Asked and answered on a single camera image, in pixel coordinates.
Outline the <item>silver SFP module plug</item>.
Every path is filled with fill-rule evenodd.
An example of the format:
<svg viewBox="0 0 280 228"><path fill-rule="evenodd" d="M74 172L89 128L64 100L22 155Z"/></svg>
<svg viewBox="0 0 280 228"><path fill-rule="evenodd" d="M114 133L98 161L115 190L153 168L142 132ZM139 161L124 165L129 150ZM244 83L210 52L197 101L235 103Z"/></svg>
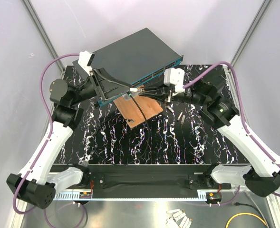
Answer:
<svg viewBox="0 0 280 228"><path fill-rule="evenodd" d="M145 90L143 88L129 88L129 91L131 93L142 93L144 92Z"/></svg>

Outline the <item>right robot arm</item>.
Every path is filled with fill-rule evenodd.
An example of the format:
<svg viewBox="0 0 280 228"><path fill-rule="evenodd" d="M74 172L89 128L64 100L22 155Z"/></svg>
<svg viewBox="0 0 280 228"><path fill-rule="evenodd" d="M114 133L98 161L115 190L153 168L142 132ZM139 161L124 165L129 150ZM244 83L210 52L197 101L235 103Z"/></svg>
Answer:
<svg viewBox="0 0 280 228"><path fill-rule="evenodd" d="M243 166L212 164L190 185L191 188L213 189L220 184L231 184L245 186L260 197L276 194L280 187L280 157L255 139L234 103L221 95L224 86L222 78L201 79L180 91L175 85L161 85L143 87L138 92L140 96L166 104L177 101L200 105L201 119L225 136L249 161Z"/></svg>

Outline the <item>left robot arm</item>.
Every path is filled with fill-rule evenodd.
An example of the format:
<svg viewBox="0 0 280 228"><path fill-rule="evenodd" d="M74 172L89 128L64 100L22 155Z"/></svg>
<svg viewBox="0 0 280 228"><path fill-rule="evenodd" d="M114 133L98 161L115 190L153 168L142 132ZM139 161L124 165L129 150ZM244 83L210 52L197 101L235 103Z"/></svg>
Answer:
<svg viewBox="0 0 280 228"><path fill-rule="evenodd" d="M74 164L50 177L53 163L66 141L72 136L82 118L84 110L74 106L95 96L103 101L117 98L130 91L131 85L109 75L104 68L84 71L83 84L73 86L64 79L56 79L49 87L50 100L55 104L49 113L48 129L27 164L18 174L11 173L6 183L16 201L22 200L37 208L46 209L57 193L76 185L85 188L90 184L89 168Z"/></svg>

